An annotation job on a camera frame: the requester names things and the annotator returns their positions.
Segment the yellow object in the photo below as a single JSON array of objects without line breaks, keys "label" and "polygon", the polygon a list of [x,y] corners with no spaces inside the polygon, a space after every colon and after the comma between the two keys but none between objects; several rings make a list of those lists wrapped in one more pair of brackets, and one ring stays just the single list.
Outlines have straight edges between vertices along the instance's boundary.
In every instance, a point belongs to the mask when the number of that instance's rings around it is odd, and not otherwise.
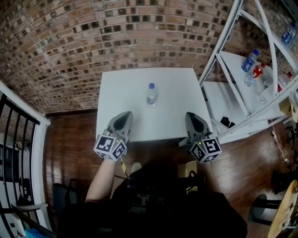
[{"label": "yellow object", "polygon": [[126,165],[124,162],[121,162],[121,167],[122,167],[123,172],[126,174]]},{"label": "yellow object", "polygon": [[277,237],[290,223],[291,216],[296,210],[298,193],[295,192],[298,186],[297,180],[293,180],[281,201],[275,218],[273,219],[267,238]]},{"label": "yellow object", "polygon": [[[178,165],[178,177],[187,178],[190,174],[190,171],[196,172],[196,161],[191,161],[186,164]],[[194,186],[190,191],[197,191],[197,186]]]},{"label": "yellow object", "polygon": [[293,106],[293,104],[291,104],[291,110],[292,110],[292,118],[297,123],[298,122],[298,111],[297,111],[297,108],[295,108]]}]

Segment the shelf frame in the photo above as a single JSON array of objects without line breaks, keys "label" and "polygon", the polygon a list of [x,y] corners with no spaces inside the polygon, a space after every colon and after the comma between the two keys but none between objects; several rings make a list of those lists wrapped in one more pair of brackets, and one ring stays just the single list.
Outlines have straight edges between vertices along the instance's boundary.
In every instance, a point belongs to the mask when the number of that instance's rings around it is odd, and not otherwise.
[{"label": "shelf frame", "polygon": [[[276,123],[281,122],[281,121],[283,121],[283,120],[285,120],[285,119],[287,119],[287,118],[288,118],[288,117],[287,117],[286,115],[285,115],[285,116],[282,116],[282,117],[276,119],[275,121],[271,122],[271,123],[270,123],[265,129],[263,129],[263,130],[266,130],[267,128],[269,128],[269,127],[271,127],[271,126],[274,126]],[[256,131],[256,132],[252,132],[252,133],[250,133],[250,136],[252,136],[252,135],[254,135],[254,134],[257,134],[257,133],[259,133],[259,132],[261,132],[261,131],[263,131],[263,130]]]},{"label": "shelf frame", "polygon": [[232,88],[232,91],[233,91],[233,93],[234,93],[234,95],[235,95],[235,97],[236,97],[236,99],[237,99],[237,101],[238,101],[238,103],[241,107],[241,110],[243,111],[245,116],[248,116],[249,112],[248,112],[248,110],[247,110],[247,108],[246,108],[246,106],[245,106],[245,104],[244,104],[238,90],[236,89],[235,85],[232,82],[232,79],[230,77],[230,74],[228,72],[228,69],[227,69],[222,57],[220,56],[220,54],[216,53],[216,58],[217,58],[220,66],[223,70],[224,75],[226,76],[226,79],[228,80],[228,83],[229,83],[230,87]]},{"label": "shelf frame", "polygon": [[[230,75],[229,75],[227,68],[225,67],[224,62],[223,62],[222,58],[220,57],[219,53],[223,49],[223,47],[226,43],[226,40],[233,28],[235,21],[238,19],[239,16],[243,16],[243,17],[247,18],[248,20],[250,20],[251,22],[253,22],[254,24],[256,24],[259,28],[261,28],[268,35],[268,41],[269,41],[270,51],[271,51],[271,56],[272,56],[273,95],[274,95],[274,97],[271,101],[267,102],[266,104],[264,104],[262,107],[260,107],[256,111],[252,112],[251,114],[246,114],[244,112],[244,114],[247,116],[246,119],[243,120],[241,123],[238,123],[237,125],[233,126],[232,128],[229,128],[229,129],[225,130],[224,132],[219,133],[217,135],[217,137],[219,139],[223,138],[224,136],[226,136],[232,132],[235,132],[236,130],[253,122],[254,120],[257,120],[260,116],[262,116],[263,114],[268,112],[274,105],[282,102],[284,99],[286,99],[290,94],[292,94],[298,88],[298,75],[297,75],[283,91],[278,93],[278,66],[277,66],[277,59],[276,59],[276,52],[275,52],[274,45],[276,45],[280,49],[280,51],[284,54],[284,56],[286,57],[286,59],[289,61],[290,65],[294,69],[295,73],[298,73],[298,60],[296,60],[295,56],[293,54],[291,54],[291,52],[288,49],[286,49],[286,47],[282,44],[281,40],[278,40],[278,37],[276,36],[276,34],[271,32],[268,20],[266,18],[266,15],[264,13],[264,10],[263,10],[262,5],[259,2],[259,0],[255,0],[255,3],[256,3],[257,8],[261,14],[263,23],[259,22],[253,16],[251,16],[246,11],[241,9],[242,3],[243,3],[242,0],[235,0],[233,2],[230,14],[229,14],[226,24],[223,28],[223,31],[217,41],[217,44],[216,44],[216,46],[215,46],[207,64],[206,64],[198,82],[199,82],[200,86],[202,87],[203,82],[206,80],[208,74],[210,73],[212,67],[214,66],[215,61],[218,60],[219,64],[221,65],[221,67],[223,69],[223,72],[228,80],[228,83],[231,86],[232,81],[231,81]],[[231,88],[235,94],[235,97],[236,97],[238,103],[241,106],[241,109],[242,110],[243,110],[243,108],[246,109],[246,106],[243,103],[242,98],[241,98],[239,92],[237,91],[237,89],[235,88],[235,86],[232,85]],[[284,119],[285,119],[285,117],[281,116],[277,120],[275,120],[274,123],[277,123]]]}]

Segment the white metal shelf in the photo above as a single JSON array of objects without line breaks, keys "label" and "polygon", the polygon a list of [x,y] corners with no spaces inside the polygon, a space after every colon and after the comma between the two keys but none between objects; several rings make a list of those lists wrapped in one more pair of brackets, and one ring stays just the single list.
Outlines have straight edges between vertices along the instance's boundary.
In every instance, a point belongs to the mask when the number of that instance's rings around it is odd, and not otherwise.
[{"label": "white metal shelf", "polygon": [[[272,82],[272,69],[269,66],[266,66],[265,72],[261,76],[261,78],[257,79],[254,84],[248,87],[245,85],[244,79],[248,76],[249,73],[244,72],[241,68],[242,63],[245,61],[246,58],[243,56],[228,53],[225,51],[221,51],[220,56],[224,61],[224,63],[226,64],[227,68],[229,69],[232,77],[234,78],[237,84],[237,87],[240,91],[240,95],[242,96],[243,101],[249,113],[253,113],[254,111],[261,108],[262,103],[259,99],[259,95],[265,89],[261,79],[262,77],[264,77],[266,78],[266,80],[270,80]],[[279,106],[275,105],[267,113],[260,116],[258,120],[273,119],[281,116],[283,116],[283,114],[281,113]]]},{"label": "white metal shelf", "polygon": [[[223,117],[229,118],[230,122],[236,125],[246,119],[229,83],[204,82],[203,87],[207,96],[213,119],[220,122]],[[225,136],[224,138],[249,136],[249,133],[262,130],[268,126],[267,120],[253,121],[239,130]],[[223,127],[217,126],[217,132],[226,131]]]},{"label": "white metal shelf", "polygon": [[[254,23],[257,27],[259,27],[263,32],[266,33],[265,26],[262,22],[254,18],[252,15],[250,15],[248,12],[244,11],[243,9],[240,10],[240,16],[245,17],[252,23]],[[293,68],[295,73],[298,73],[298,59],[297,57],[292,53],[292,51],[286,47],[283,42],[281,41],[281,36],[277,36],[274,32],[272,33],[272,38],[274,44],[277,46],[277,48],[281,51],[281,53],[284,55],[284,57],[287,59],[291,67]]]},{"label": "white metal shelf", "polygon": [[[233,6],[223,31],[199,79],[199,84],[204,87],[206,92],[208,99],[207,105],[210,107],[210,115],[212,115],[214,119],[211,120],[214,125],[214,133],[220,143],[227,143],[248,137],[268,128],[276,122],[284,120],[285,116],[281,113],[278,104],[298,88],[297,75],[287,87],[277,93],[278,68],[274,46],[276,45],[279,48],[295,73],[298,73],[298,59],[283,45],[281,37],[271,32],[260,1],[255,0],[255,3],[261,14],[262,22],[242,10],[242,3],[243,0],[233,1]],[[258,79],[251,87],[247,87],[244,84],[244,79],[247,77],[248,73],[242,70],[241,64],[245,60],[245,57],[221,51],[239,15],[247,18],[268,35],[273,69],[266,67],[265,73],[261,77],[272,80],[273,90],[272,95],[269,94],[269,101],[264,104],[262,104],[259,99],[259,95],[264,90],[262,81]],[[228,83],[204,82],[216,60],[220,63]],[[230,121],[235,123],[235,126],[231,128],[221,126],[219,121],[223,116],[228,117]],[[268,119],[276,120],[269,124]]]}]

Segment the wooden floor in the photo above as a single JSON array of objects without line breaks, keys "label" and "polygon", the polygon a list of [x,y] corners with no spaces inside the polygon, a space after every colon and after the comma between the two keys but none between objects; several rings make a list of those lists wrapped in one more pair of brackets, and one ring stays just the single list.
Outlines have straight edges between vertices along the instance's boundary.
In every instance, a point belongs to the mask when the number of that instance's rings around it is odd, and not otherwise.
[{"label": "wooden floor", "polygon": [[[69,180],[80,179],[90,183],[101,164],[101,159],[93,152],[96,131],[96,113],[62,115],[50,118],[44,151],[44,188],[47,203],[53,209],[52,185],[68,185]],[[270,178],[273,169],[286,170],[286,164],[271,129],[258,133],[248,139],[223,145],[223,153],[214,162],[200,166],[207,172],[207,180],[213,189],[225,194],[230,204],[247,220],[253,200],[261,193],[269,198],[273,195]],[[275,126],[278,141],[284,156],[292,160],[292,151],[286,143],[284,127]],[[123,157],[128,171],[134,162],[142,165],[152,159],[171,161],[179,164],[192,157],[178,147],[177,140],[129,144],[129,152]],[[120,163],[116,175],[124,176]],[[115,178],[114,188],[121,183]],[[249,238],[265,238],[269,227],[248,222]]]}]

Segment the bottle cap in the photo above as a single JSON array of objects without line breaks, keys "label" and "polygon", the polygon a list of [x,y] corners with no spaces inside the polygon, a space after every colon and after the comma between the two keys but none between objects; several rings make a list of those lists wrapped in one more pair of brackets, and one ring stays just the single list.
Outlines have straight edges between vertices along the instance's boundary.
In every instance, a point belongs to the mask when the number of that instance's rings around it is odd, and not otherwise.
[{"label": "bottle cap", "polygon": [[253,53],[254,53],[255,55],[259,55],[259,54],[260,54],[259,51],[257,51],[257,50],[253,50]]},{"label": "bottle cap", "polygon": [[149,88],[150,89],[154,89],[154,87],[155,87],[154,83],[149,83]]}]

